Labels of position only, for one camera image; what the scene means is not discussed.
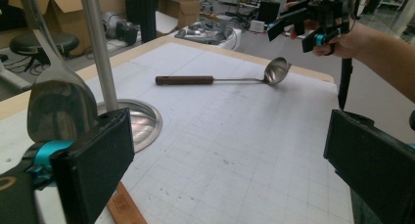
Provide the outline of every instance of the black stand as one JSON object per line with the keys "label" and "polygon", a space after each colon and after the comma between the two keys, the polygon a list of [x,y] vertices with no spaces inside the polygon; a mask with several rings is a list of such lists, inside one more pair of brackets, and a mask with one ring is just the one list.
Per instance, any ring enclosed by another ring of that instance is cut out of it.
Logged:
{"label": "black stand", "polygon": [[138,0],[137,13],[139,14],[142,43],[157,38],[156,9],[158,2],[158,0]]}

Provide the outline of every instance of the metal base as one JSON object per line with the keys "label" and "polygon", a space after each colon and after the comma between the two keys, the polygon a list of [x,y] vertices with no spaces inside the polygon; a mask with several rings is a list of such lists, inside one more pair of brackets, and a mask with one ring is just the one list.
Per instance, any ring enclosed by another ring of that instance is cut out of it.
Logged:
{"label": "metal base", "polygon": [[[138,153],[152,144],[161,132],[162,120],[159,111],[153,106],[130,99],[118,100],[120,109],[129,108],[134,152]],[[98,114],[106,111],[104,103],[98,104]]]}

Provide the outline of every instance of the metal ladle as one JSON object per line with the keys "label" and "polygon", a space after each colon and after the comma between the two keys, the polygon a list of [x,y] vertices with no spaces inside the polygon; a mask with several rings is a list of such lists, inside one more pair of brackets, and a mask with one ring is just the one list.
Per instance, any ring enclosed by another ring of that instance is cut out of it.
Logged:
{"label": "metal ladle", "polygon": [[212,84],[213,81],[259,81],[269,85],[281,82],[290,70],[291,64],[286,59],[278,57],[272,60],[265,68],[263,79],[256,78],[220,78],[211,75],[183,75],[183,76],[156,76],[158,85],[195,85]]}

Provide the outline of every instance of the fingers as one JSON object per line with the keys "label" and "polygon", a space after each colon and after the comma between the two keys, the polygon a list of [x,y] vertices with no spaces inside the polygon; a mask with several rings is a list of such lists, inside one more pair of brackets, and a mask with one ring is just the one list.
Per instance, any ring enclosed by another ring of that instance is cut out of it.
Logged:
{"label": "fingers", "polygon": [[312,49],[312,53],[315,56],[325,56],[327,54],[330,54],[332,52],[332,47],[331,45],[325,45],[325,46],[314,46],[314,48]]}
{"label": "fingers", "polygon": [[298,4],[298,3],[299,2],[289,2],[289,3],[287,3],[287,4],[284,5],[284,8],[285,9],[289,9],[290,7],[292,7],[292,6],[294,6],[294,5]]}
{"label": "fingers", "polygon": [[[316,21],[305,21],[304,22],[304,29],[305,30],[315,30],[318,28],[318,22]],[[295,39],[297,36],[301,34],[297,34],[294,26],[292,25],[290,28],[290,38]]]}

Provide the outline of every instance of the cable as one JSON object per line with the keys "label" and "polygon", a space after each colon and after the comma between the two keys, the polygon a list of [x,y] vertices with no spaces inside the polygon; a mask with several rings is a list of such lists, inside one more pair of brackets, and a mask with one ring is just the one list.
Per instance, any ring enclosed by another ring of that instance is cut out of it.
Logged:
{"label": "cable", "polygon": [[15,64],[17,64],[17,63],[20,63],[20,62],[22,62],[22,61],[24,61],[24,60],[27,60],[29,58],[29,56],[27,56],[27,57],[25,57],[25,58],[23,58],[23,59],[21,59],[21,60],[19,60],[19,61],[15,61],[14,63],[11,63],[11,64],[3,64],[4,66],[11,66],[11,65],[15,65]]}

